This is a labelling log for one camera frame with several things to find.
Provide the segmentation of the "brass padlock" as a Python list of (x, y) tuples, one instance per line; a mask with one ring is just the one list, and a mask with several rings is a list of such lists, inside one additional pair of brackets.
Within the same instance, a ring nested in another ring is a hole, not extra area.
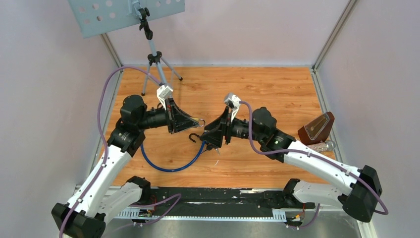
[(191, 119), (197, 124), (197, 127), (204, 127), (206, 125), (206, 121), (204, 119), (193, 117), (191, 117)]

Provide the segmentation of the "blue cable lock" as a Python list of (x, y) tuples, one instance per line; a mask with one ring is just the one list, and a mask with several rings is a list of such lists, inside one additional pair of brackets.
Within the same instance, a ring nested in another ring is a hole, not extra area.
[(197, 133), (177, 136), (174, 139), (146, 140), (141, 145), (141, 155), (155, 170), (175, 173), (195, 164), (205, 153), (206, 145)]

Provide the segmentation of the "black keys bunch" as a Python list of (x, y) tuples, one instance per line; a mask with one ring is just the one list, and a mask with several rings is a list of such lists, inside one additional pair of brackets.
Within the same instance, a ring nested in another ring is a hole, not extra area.
[(219, 151), (219, 148), (217, 146), (215, 146), (213, 144), (207, 144), (205, 152), (206, 151), (211, 151), (211, 150), (214, 150), (218, 155), (220, 155), (220, 151)]

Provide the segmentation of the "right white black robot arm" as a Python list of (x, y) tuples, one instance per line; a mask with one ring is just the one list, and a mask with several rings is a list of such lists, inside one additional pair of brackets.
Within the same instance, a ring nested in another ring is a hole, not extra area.
[(250, 120), (233, 117), (228, 107), (221, 116), (205, 126), (200, 140), (214, 148), (228, 144), (231, 138), (246, 139), (257, 153), (272, 160), (304, 169), (327, 182), (315, 184), (293, 178), (284, 188), (283, 200), (289, 207), (299, 203), (321, 203), (342, 208), (352, 218), (368, 223), (375, 213), (387, 215), (388, 210), (377, 210), (383, 205), (380, 199), (382, 187), (376, 169), (365, 165), (358, 168), (331, 159), (293, 136), (276, 127), (277, 120), (269, 110), (261, 107), (252, 112)]

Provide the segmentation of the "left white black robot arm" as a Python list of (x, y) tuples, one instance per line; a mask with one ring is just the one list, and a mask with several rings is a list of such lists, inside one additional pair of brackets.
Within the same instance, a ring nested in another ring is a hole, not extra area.
[(166, 126), (170, 134), (200, 126), (200, 120), (181, 110), (173, 98), (163, 99), (162, 107), (151, 108), (140, 95), (123, 100), (120, 119), (98, 163), (79, 190), (64, 204), (52, 208), (59, 237), (100, 238), (106, 225), (131, 204), (148, 204), (152, 198), (151, 183), (133, 176), (111, 196), (105, 194), (119, 172), (143, 144), (145, 130)]

